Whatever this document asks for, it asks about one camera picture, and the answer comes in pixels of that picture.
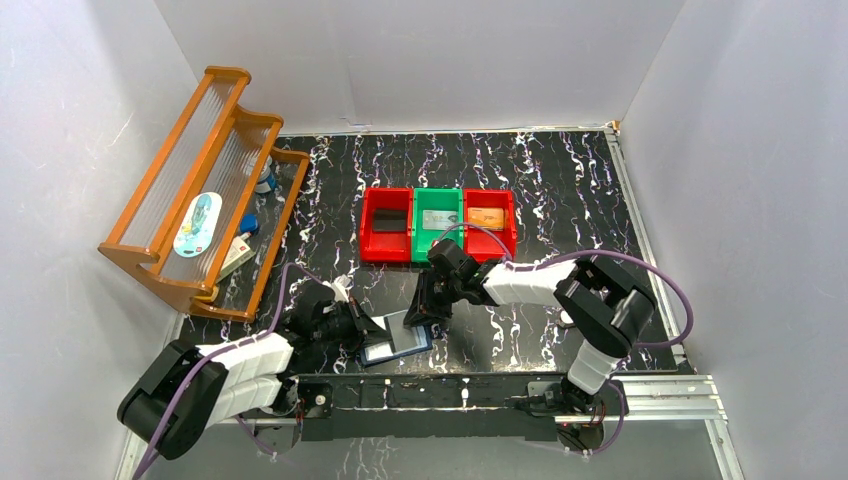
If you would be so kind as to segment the blue leather card holder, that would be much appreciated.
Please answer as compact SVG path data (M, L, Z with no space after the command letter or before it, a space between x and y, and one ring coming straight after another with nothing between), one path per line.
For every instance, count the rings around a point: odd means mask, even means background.
M385 363L432 348L430 329L426 326L405 327L405 316L404 311L398 311L372 318L378 333L387 334L388 338L381 337L378 342L363 346L359 350L359 357L364 366Z

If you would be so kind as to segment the black card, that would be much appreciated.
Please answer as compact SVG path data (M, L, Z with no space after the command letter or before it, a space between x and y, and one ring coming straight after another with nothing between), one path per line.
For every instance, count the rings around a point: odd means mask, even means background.
M371 229L375 233L403 233L407 230L406 210L375 209Z

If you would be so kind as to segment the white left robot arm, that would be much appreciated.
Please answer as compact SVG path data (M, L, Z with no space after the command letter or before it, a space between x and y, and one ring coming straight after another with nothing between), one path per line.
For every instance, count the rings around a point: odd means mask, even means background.
M170 342L122 399L117 419L154 454L174 460L224 419L261 408L293 412L299 391L281 376L298 349L330 342L356 350L390 339L383 318L321 287L296 300L272 329L216 345Z

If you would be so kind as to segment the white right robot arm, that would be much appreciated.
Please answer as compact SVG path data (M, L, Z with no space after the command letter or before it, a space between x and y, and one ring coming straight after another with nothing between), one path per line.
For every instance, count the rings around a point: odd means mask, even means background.
M419 276L404 325L444 322L460 301L558 307L583 337L564 379L564 403L587 414L601 403L602 386L636 348L657 308L652 290L620 266L624 258L592 250L538 265L505 258L478 262L454 241L442 240L428 253L430 266Z

